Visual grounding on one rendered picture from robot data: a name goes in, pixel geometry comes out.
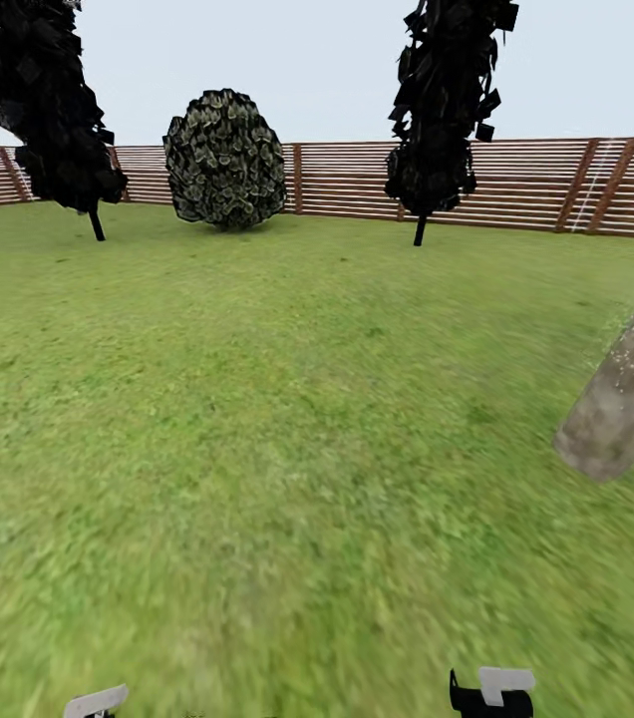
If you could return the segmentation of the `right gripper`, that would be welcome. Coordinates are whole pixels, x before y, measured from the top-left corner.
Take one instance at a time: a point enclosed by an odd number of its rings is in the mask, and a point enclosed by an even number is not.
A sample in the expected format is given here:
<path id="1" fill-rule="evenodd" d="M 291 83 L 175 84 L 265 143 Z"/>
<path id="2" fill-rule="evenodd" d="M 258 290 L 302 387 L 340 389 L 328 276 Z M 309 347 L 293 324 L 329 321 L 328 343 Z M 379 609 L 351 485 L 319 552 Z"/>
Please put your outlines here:
<path id="1" fill-rule="evenodd" d="M 501 696 L 503 706 L 491 707 L 485 703 L 479 689 L 459 688 L 453 683 L 450 685 L 452 707 L 462 710 L 462 718 L 531 718 L 528 714 L 529 703 L 522 692 L 502 690 Z"/>

